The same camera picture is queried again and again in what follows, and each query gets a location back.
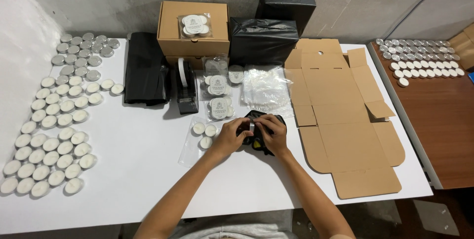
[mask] human hand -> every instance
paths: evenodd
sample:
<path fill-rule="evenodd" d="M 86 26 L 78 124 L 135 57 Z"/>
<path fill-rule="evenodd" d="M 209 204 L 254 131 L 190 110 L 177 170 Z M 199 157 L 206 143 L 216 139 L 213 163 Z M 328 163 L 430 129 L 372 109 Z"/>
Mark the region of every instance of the human hand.
<path fill-rule="evenodd" d="M 286 146 L 286 126 L 281 121 L 279 121 L 275 115 L 262 115 L 254 119 L 254 123 L 262 132 L 265 146 L 275 156 L 278 156 L 279 154 L 282 154 L 288 150 Z M 270 135 L 264 126 L 271 129 L 273 134 Z"/>
<path fill-rule="evenodd" d="M 254 135 L 251 131 L 246 130 L 240 133 L 239 136 L 236 136 L 237 128 L 246 122 L 250 123 L 250 119 L 237 118 L 224 123 L 219 135 L 212 143 L 212 146 L 207 150 L 207 153 L 218 155 L 220 158 L 234 153 L 242 145 L 242 142 L 247 136 Z"/>

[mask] white table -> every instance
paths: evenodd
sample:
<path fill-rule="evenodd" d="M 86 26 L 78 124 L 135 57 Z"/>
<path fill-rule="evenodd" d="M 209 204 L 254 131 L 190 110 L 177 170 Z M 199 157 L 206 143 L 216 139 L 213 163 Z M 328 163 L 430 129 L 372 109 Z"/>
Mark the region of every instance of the white table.
<path fill-rule="evenodd" d="M 97 67 L 99 83 L 124 79 L 126 40 L 111 58 Z M 364 45 L 341 45 L 344 52 Z M 366 50 L 368 64 L 385 102 L 395 111 L 388 93 Z M 51 76 L 59 74 L 54 67 Z M 233 89 L 234 98 L 239 89 Z M 141 221 L 159 199 L 188 170 L 177 163 L 193 115 L 179 115 L 175 98 L 171 103 L 143 108 L 122 104 L 122 97 L 102 92 L 105 101 L 89 106 L 86 122 L 73 125 L 90 135 L 95 167 L 80 177 L 85 188 L 66 197 L 63 185 L 37 200 L 29 196 L 0 197 L 0 234 L 55 230 Z M 249 112 L 234 102 L 237 116 Z M 199 116 L 204 117 L 203 104 Z M 397 194 L 341 200 L 330 174 L 318 174 L 305 162 L 294 118 L 286 119 L 288 147 L 303 168 L 335 204 L 400 199 L 432 195 L 415 152 L 398 116 L 390 117 L 406 151 L 405 161 L 395 172 L 402 185 Z M 58 128 L 43 131 L 56 136 Z M 198 189 L 183 218 L 299 208 L 301 204 L 288 176 L 272 156 L 246 147 L 213 169 Z"/>

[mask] tape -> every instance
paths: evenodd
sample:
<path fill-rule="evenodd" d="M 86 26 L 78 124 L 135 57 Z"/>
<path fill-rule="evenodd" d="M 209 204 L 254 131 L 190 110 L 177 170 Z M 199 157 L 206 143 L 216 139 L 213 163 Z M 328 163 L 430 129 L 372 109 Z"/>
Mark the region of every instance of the tape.
<path fill-rule="evenodd" d="M 183 87 L 188 87 L 188 83 L 186 82 L 186 74 L 184 74 L 184 58 L 178 59 L 178 68 L 179 68 L 179 76 L 181 77 L 181 84 Z"/>

